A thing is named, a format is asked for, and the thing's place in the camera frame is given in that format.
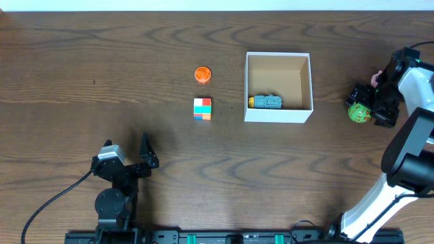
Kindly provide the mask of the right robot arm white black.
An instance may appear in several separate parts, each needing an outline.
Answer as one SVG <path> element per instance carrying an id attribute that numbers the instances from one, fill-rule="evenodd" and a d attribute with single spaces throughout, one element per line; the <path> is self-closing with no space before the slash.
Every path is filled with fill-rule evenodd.
<path id="1" fill-rule="evenodd" d="M 331 227 L 329 239 L 371 243 L 379 229 L 401 208 L 433 197 L 433 65 L 420 59 L 415 46 L 391 56 L 369 85 L 357 84 L 347 98 L 354 122 L 374 119 L 392 128 L 404 103 L 409 117 L 387 146 L 375 185 Z"/>

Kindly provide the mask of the grey yellow toy truck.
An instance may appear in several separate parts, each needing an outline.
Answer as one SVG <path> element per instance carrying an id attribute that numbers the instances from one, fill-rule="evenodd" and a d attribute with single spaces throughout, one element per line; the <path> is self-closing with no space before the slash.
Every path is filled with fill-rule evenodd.
<path id="1" fill-rule="evenodd" d="M 253 96 L 248 99 L 248 106 L 257 109 L 280 109 L 282 106 L 282 99 L 280 96 Z"/>

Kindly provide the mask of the green polyhedral dice ball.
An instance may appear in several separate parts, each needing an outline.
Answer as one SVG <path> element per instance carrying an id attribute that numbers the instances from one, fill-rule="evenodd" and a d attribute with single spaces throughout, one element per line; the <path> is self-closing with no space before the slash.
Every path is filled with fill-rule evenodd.
<path id="1" fill-rule="evenodd" d="M 350 105 L 348 109 L 349 118 L 356 123 L 365 123 L 370 120 L 370 109 L 360 103 Z"/>

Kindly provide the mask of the multicoloured block cube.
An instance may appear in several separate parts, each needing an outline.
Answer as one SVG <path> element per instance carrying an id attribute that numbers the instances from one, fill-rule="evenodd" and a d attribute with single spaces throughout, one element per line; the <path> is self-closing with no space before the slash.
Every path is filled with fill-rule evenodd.
<path id="1" fill-rule="evenodd" d="M 195 98 L 193 100 L 193 116 L 197 120 L 210 120 L 212 115 L 212 100 L 210 98 Z"/>

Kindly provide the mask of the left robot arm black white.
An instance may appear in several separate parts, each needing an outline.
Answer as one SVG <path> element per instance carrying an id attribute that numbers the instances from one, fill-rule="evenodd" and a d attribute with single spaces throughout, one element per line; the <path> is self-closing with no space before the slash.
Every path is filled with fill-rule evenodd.
<path id="1" fill-rule="evenodd" d="M 125 165 L 126 155 L 120 146 L 107 140 L 92 158 L 92 173 L 112 184 L 95 200 L 99 228 L 127 230 L 136 225 L 138 180 L 151 176 L 151 170 L 159 167 L 159 159 L 146 133 L 142 136 L 139 156 L 141 163 Z"/>

